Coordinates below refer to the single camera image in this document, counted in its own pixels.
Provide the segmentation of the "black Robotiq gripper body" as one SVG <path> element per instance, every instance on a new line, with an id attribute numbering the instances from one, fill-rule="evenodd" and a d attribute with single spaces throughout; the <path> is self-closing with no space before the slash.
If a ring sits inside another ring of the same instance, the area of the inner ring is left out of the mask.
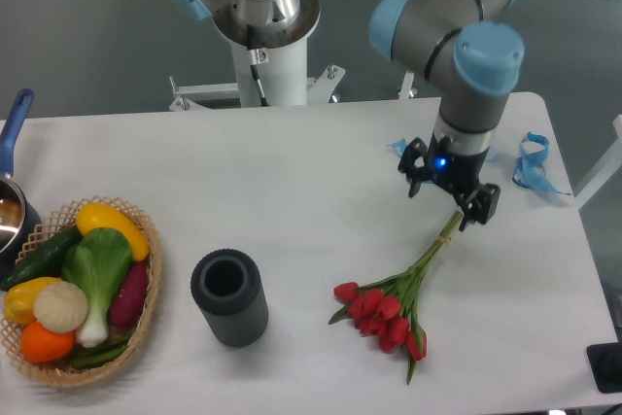
<path id="1" fill-rule="evenodd" d="M 483 185 L 479 174 L 488 153 L 488 133 L 435 129 L 424 157 L 423 182 L 463 197 Z"/>

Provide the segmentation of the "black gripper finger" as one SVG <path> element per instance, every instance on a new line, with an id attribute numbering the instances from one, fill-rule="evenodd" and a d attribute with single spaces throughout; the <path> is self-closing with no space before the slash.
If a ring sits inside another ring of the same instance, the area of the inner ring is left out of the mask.
<path id="1" fill-rule="evenodd" d="M 425 182 L 431 180 L 431 171 L 426 166 L 428 146 L 421 138 L 408 143 L 400 157 L 397 170 L 405 176 L 409 184 L 408 197 L 413 198 Z"/>
<path id="2" fill-rule="evenodd" d="M 501 187 L 496 184 L 478 184 L 469 193 L 456 191 L 453 197 L 463 212 L 459 231 L 465 231 L 469 225 L 485 225 L 495 215 Z"/>

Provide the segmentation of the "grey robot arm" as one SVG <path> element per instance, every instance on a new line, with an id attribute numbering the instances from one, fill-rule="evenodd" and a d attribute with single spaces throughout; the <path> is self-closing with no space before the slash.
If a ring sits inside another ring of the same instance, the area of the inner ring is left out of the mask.
<path id="1" fill-rule="evenodd" d="M 514 1 L 382 0 L 369 23 L 377 51 L 441 94 L 430 141 L 410 142 L 398 170 L 410 196 L 425 182 L 450 193 L 461 228 L 486 224 L 500 199 L 479 174 L 525 54 L 521 36 L 493 20 Z"/>

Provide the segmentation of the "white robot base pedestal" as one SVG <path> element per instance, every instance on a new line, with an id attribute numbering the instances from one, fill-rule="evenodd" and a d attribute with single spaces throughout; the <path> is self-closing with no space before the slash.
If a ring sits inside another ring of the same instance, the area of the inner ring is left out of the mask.
<path id="1" fill-rule="evenodd" d="M 307 40 L 319 23 L 319 0 L 174 1 L 194 20 L 214 22 L 229 43 L 236 77 L 231 86 L 183 87 L 177 100 L 234 92 L 244 108 L 336 102 L 344 69 L 331 64 L 319 77 L 307 73 Z"/>

